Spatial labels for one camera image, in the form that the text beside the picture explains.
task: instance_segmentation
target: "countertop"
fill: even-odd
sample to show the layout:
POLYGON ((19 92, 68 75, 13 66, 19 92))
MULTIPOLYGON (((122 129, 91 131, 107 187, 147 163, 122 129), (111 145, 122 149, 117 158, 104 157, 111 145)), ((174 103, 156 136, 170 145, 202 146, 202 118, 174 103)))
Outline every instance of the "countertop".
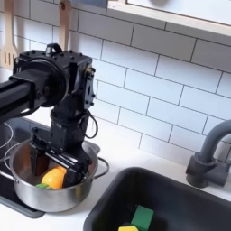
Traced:
MULTIPOLYGON (((38 219, 30 219, 10 208, 0 205, 0 229, 7 231, 83 231, 83 224, 91 209, 96 205, 99 198, 105 192, 110 182, 122 169, 129 167, 142 167, 155 171, 166 177, 172 178, 184 184, 186 167, 175 162, 167 161, 147 152, 137 151, 131 147, 119 145, 102 144, 97 141, 102 151, 99 156, 105 158, 110 164, 110 172, 93 182, 93 187, 88 197, 76 208, 66 212, 49 213, 38 219)), ((103 171, 104 163, 99 163, 97 172, 103 171)), ((231 177, 224 188, 210 185, 204 191, 220 198, 231 201, 231 177)))

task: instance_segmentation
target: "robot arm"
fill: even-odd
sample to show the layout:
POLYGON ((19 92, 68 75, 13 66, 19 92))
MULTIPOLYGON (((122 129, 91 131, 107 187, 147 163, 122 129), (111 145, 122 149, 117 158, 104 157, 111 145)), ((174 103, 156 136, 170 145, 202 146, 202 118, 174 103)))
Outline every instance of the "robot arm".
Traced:
POLYGON ((50 159, 67 168, 64 187, 81 182, 90 164, 81 146, 95 97, 91 63, 81 53, 49 44, 46 51, 21 53, 14 74, 0 85, 0 123, 54 106, 50 131, 32 130, 31 165, 34 175, 46 171, 50 159))

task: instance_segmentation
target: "faucet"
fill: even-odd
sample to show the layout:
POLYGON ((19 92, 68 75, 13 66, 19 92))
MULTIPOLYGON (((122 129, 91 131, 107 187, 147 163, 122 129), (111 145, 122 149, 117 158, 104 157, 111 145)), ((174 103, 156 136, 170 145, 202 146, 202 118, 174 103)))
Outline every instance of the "faucet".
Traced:
POLYGON ((214 153, 222 138, 231 134, 231 120, 215 126, 208 134, 200 152, 191 156, 186 170, 187 181, 196 188, 206 188, 208 182, 224 187, 231 162, 225 165, 214 159, 214 153))

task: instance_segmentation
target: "black sink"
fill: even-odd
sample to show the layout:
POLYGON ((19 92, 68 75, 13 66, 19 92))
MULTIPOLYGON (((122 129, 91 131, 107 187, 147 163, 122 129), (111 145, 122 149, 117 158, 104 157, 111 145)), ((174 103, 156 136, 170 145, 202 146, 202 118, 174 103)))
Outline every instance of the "black sink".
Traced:
POLYGON ((154 211, 149 231, 230 231, 231 203, 152 171, 121 171, 98 201, 84 231, 118 231, 137 205, 154 211))

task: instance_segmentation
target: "orange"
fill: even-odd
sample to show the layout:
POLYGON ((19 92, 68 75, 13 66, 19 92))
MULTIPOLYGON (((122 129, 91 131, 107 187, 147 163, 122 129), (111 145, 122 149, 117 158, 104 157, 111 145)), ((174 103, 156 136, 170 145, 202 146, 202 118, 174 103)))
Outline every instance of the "orange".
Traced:
POLYGON ((61 189, 66 172, 67 170, 65 168, 57 166, 47 172, 47 174, 42 178, 42 184, 47 184, 52 189, 61 189))

